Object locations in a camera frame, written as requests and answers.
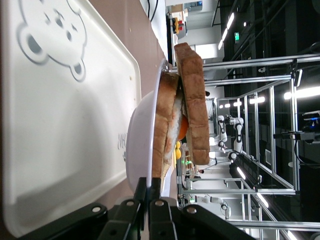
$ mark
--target brown table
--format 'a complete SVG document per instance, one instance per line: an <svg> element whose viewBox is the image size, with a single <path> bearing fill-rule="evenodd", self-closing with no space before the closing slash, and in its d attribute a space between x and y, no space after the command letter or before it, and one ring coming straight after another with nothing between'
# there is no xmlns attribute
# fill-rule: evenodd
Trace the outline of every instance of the brown table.
<svg viewBox="0 0 320 240"><path fill-rule="evenodd" d="M141 93L142 97L145 96L154 88L158 66L165 55L140 1L90 0L90 2L137 60L141 75ZM3 171L5 171L3 160L0 159L0 239L11 240L15 238L8 233L3 223ZM111 208L116 199L132 194L127 180L124 180L97 201Z"/></svg>

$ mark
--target yellow object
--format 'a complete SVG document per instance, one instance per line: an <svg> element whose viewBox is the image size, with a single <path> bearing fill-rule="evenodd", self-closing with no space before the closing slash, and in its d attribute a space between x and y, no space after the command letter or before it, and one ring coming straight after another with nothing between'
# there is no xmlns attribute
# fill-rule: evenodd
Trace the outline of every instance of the yellow object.
<svg viewBox="0 0 320 240"><path fill-rule="evenodd" d="M176 159L180 159L180 158L181 158L181 151L180 151L180 149L176 149L176 150L175 150L175 157L176 157Z"/></svg>
<svg viewBox="0 0 320 240"><path fill-rule="evenodd" d="M175 148L176 149L179 149L181 147L181 143L179 142L179 141L177 141L176 143L175 143Z"/></svg>

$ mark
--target bear face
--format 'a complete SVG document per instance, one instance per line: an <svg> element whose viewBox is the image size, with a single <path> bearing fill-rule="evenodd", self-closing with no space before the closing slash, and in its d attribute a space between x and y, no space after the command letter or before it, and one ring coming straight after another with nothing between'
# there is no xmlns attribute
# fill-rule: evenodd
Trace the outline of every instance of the bear face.
<svg viewBox="0 0 320 240"><path fill-rule="evenodd" d="M68 0L19 0L19 6L24 23L17 29L17 39L25 56L36 64L51 58L83 81L87 33L80 10Z"/></svg>

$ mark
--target bear ear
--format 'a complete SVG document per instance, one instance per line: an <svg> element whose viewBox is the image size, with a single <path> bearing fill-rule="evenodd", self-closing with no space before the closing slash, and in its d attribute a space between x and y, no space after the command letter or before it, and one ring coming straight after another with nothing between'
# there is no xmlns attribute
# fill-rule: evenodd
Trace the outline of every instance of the bear ear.
<svg viewBox="0 0 320 240"><path fill-rule="evenodd" d="M21 25L17 29L18 44L24 55L35 64L45 64L49 56L31 35L28 26Z"/></svg>
<svg viewBox="0 0 320 240"><path fill-rule="evenodd" d="M85 80L86 67L82 59L80 59L77 64L70 66L70 70L75 80L77 80L78 82L82 82L83 80Z"/></svg>
<svg viewBox="0 0 320 240"><path fill-rule="evenodd" d="M71 10L72 10L75 14L80 15L81 9L80 9L79 6L75 3L75 1L67 0L67 3L68 3L68 5L69 5L69 7L71 8Z"/></svg>

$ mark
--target bread slice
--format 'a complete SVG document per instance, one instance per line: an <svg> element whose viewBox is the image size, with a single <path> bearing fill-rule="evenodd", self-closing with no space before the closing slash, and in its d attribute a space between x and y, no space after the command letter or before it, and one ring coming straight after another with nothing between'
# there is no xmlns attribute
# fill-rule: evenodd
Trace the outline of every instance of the bread slice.
<svg viewBox="0 0 320 240"><path fill-rule="evenodd" d="M165 176L169 169L165 167L163 162L169 123L171 122L173 116L173 107L177 94L178 80L179 76L177 74L169 72L163 73L160 78L156 101L153 136L153 178L161 178L162 176Z"/></svg>
<svg viewBox="0 0 320 240"><path fill-rule="evenodd" d="M177 44L174 50L189 122L186 141L190 160L196 165L207 165L210 145L203 60L187 43Z"/></svg>

